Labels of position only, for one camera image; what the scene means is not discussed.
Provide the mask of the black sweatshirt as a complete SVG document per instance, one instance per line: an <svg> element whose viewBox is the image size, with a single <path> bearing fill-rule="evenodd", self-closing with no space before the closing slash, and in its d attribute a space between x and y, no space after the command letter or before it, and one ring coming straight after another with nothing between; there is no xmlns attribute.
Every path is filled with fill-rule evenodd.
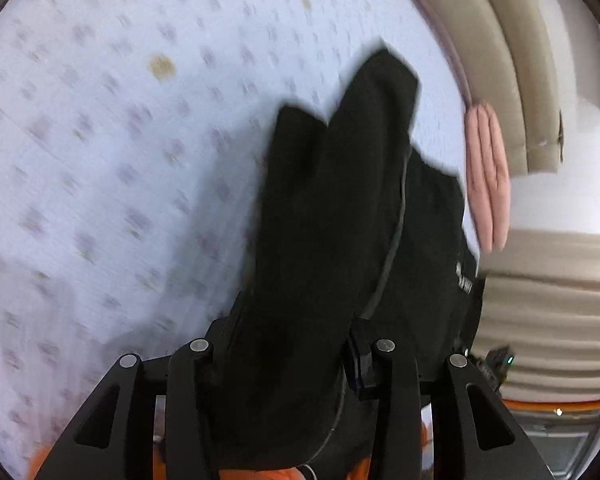
<svg viewBox="0 0 600 480"><path fill-rule="evenodd" d="M464 196L410 141L419 83L390 51L359 68L327 120L286 105L266 154L254 268L220 342L211 426L220 474L342 479L372 452L373 401L344 378L368 318L430 379L470 308Z"/></svg>

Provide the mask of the beige curtain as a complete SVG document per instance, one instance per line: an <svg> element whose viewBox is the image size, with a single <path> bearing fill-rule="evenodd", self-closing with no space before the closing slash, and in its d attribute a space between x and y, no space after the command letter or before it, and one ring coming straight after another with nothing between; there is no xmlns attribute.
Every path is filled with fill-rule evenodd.
<svg viewBox="0 0 600 480"><path fill-rule="evenodd" d="M480 261L486 279L472 351L509 346L509 401L600 401L600 234L510 231Z"/></svg>

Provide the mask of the folded pink blanket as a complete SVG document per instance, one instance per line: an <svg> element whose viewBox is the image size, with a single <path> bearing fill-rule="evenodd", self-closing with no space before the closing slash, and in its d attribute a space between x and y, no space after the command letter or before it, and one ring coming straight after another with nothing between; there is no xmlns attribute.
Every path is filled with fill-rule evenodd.
<svg viewBox="0 0 600 480"><path fill-rule="evenodd" d="M489 103L465 114L467 196L483 254L502 250L510 222L510 180L502 129Z"/></svg>

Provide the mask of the beige padded headboard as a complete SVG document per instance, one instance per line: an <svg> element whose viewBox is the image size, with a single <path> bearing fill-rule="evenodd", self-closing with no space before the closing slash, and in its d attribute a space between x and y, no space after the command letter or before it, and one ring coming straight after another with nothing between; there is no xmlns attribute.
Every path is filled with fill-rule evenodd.
<svg viewBox="0 0 600 480"><path fill-rule="evenodd" d="M550 37L536 0L414 0L467 104L492 105L512 176L554 172L562 114Z"/></svg>

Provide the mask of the patterned lilac bed sheet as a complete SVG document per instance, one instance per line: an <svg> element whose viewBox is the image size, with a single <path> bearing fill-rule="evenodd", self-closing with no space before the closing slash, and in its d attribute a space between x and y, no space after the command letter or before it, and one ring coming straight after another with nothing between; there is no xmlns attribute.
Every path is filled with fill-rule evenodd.
<svg viewBox="0 0 600 480"><path fill-rule="evenodd" d="M386 46L412 137L464 171L464 103L412 0L9 0L0 14L0 462L14 478L126 352L168 354L244 276L278 108L330 114Z"/></svg>

